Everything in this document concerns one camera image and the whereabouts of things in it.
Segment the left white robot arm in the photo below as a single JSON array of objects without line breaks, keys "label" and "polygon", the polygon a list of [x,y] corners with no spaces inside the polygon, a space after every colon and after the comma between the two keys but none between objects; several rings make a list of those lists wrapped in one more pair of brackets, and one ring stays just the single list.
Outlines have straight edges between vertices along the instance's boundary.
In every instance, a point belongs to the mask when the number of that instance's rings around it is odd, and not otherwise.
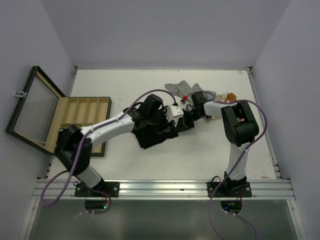
[{"label": "left white robot arm", "polygon": [[126,133],[133,133],[142,149],[153,147],[178,136],[176,126],[183,115],[177,103],[164,105],[160,97],[150,94],[108,120],[62,128],[54,154],[69,175],[84,183],[87,192],[96,197],[103,193],[104,180],[90,165],[94,147]]}]

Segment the black underwear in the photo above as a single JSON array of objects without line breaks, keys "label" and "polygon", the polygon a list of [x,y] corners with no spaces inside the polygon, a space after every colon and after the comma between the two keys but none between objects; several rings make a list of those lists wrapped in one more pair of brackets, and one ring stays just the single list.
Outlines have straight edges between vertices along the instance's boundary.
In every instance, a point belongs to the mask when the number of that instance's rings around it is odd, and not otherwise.
[{"label": "black underwear", "polygon": [[139,146],[142,149],[148,149],[155,145],[161,144],[167,139],[174,139],[179,133],[185,132],[195,127],[193,120],[187,120],[184,117],[178,120],[177,125],[172,123],[139,123],[131,131],[136,137]]}]

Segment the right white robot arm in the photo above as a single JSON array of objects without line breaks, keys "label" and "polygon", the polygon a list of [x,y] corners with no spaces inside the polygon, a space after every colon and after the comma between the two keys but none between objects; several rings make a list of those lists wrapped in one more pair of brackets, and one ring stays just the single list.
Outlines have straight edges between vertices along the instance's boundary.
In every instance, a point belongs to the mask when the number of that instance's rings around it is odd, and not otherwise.
[{"label": "right white robot arm", "polygon": [[252,112],[250,104],[256,103],[247,99],[236,100],[231,103],[206,99],[204,91],[190,93],[193,108],[185,110],[183,118],[179,120],[181,130],[191,129],[194,122],[208,117],[222,119],[224,133],[230,143],[229,162],[224,179],[218,190],[223,190],[227,196],[235,196],[247,182],[247,161],[249,149],[256,142],[259,126]]}]

